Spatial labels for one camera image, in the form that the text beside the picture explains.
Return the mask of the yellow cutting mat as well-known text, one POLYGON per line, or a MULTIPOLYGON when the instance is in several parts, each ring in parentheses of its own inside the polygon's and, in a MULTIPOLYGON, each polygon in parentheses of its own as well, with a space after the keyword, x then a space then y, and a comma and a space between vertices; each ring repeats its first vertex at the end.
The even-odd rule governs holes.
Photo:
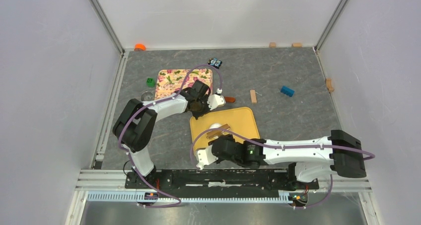
POLYGON ((199 119, 190 119, 192 140, 213 124, 227 124, 229 130, 248 139, 259 139, 260 134, 253 111, 249 107, 240 107, 210 112, 199 119))

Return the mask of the white dough ball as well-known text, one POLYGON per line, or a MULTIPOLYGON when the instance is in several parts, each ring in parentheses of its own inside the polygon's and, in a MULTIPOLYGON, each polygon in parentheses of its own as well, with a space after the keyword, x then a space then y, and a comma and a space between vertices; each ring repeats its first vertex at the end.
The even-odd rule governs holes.
POLYGON ((220 123, 213 123, 212 125, 210 125, 209 129, 220 128, 221 126, 222 126, 222 124, 220 124, 220 123))

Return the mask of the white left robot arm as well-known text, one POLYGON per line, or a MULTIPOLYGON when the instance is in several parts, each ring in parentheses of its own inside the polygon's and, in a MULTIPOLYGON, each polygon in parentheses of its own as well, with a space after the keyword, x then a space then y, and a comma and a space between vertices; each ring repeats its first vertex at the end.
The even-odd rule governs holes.
POLYGON ((211 94, 208 85, 199 80, 191 87, 180 89, 159 100, 131 99, 115 122, 112 133, 135 167, 137 183, 144 189, 150 189, 156 183, 153 173, 156 167, 147 147, 156 122, 185 112, 191 112, 198 119, 224 104, 222 89, 218 88, 211 94))

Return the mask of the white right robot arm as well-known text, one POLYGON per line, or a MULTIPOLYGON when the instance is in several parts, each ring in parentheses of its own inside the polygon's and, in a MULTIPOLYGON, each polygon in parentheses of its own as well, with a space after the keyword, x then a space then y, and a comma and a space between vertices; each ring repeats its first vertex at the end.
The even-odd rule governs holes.
POLYGON ((289 162, 293 172, 287 175, 286 181, 292 189, 300 189, 326 175, 365 178, 364 162, 374 158, 374 154, 362 150, 359 139, 342 130, 301 141, 248 139, 226 129, 221 132, 204 149, 191 149, 197 168, 225 160, 250 169, 289 162))

